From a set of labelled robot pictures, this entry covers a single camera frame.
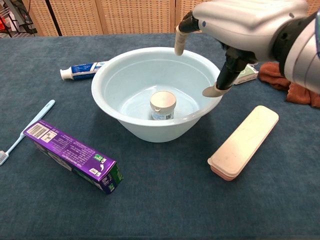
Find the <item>robotic arm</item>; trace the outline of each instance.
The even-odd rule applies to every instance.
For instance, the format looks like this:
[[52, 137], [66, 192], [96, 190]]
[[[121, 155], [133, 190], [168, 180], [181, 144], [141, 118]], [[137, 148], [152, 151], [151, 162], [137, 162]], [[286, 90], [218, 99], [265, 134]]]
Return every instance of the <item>robotic arm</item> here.
[[307, 10], [305, 0], [203, 2], [176, 27], [175, 54], [183, 54], [188, 34], [198, 30], [221, 43], [226, 61], [214, 86], [202, 92], [206, 97], [225, 94], [247, 64], [265, 61], [278, 61], [289, 81], [320, 94], [320, 16], [307, 17]]

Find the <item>light blue toothbrush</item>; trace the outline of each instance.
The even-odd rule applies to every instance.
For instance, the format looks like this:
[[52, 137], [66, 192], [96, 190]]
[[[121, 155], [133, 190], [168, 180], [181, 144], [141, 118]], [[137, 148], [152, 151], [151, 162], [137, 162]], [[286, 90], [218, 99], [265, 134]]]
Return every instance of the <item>light blue toothbrush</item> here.
[[24, 131], [30, 127], [32, 124], [34, 124], [36, 121], [40, 120], [46, 113], [52, 108], [52, 106], [55, 104], [55, 100], [50, 100], [44, 108], [32, 119], [32, 121], [28, 124], [28, 126], [25, 127], [25, 129], [22, 130], [20, 133], [20, 137], [15, 141], [15, 143], [9, 148], [8, 151], [0, 151], [0, 166], [5, 163], [5, 161], [9, 158], [9, 154], [11, 151], [20, 143], [22, 139], [24, 139]]

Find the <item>toothbrush handle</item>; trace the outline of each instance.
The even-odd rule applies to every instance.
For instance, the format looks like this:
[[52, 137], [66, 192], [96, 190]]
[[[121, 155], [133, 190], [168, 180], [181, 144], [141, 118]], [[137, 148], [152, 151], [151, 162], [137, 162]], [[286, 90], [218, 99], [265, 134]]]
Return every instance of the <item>toothbrush handle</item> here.
[[28, 124], [28, 126], [26, 126], [26, 127], [22, 130], [20, 136], [23, 135], [22, 138], [24, 138], [24, 137], [25, 137], [25, 135], [23, 134], [24, 131], [25, 131], [28, 127], [30, 127], [32, 124], [34, 124], [36, 121], [42, 119], [42, 117], [43, 117], [44, 115], [46, 115], [46, 113], [53, 107], [53, 105], [54, 105], [55, 103], [56, 103], [55, 100], [50, 100], [50, 101], [44, 106], [44, 108], [42, 108], [41, 111], [32, 119], [32, 121]]
[[11, 151], [18, 145], [18, 143], [20, 143], [20, 141], [22, 139], [24, 139], [24, 137], [25, 137], [25, 135], [20, 134], [19, 138], [15, 141], [15, 143], [5, 153], [9, 155], [11, 153]]

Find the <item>brown towel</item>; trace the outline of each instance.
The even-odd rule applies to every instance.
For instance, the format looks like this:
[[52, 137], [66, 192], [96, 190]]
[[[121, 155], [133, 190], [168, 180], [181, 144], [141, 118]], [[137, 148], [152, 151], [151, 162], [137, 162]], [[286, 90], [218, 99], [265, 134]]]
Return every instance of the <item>brown towel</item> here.
[[269, 83], [272, 87], [282, 91], [288, 91], [286, 100], [296, 104], [310, 104], [312, 107], [320, 108], [320, 94], [314, 93], [303, 86], [291, 83], [281, 76], [279, 64], [267, 62], [260, 67], [259, 78]]

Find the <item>blue and white toothpaste tube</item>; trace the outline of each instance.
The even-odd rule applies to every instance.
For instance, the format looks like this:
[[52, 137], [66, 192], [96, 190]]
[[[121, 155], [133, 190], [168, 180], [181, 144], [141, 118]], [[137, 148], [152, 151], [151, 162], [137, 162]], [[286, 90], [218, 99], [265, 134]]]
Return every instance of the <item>blue and white toothpaste tube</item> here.
[[82, 80], [93, 78], [99, 68], [101, 68], [105, 63], [107, 63], [107, 61], [75, 65], [66, 70], [60, 69], [61, 78], [63, 80]]

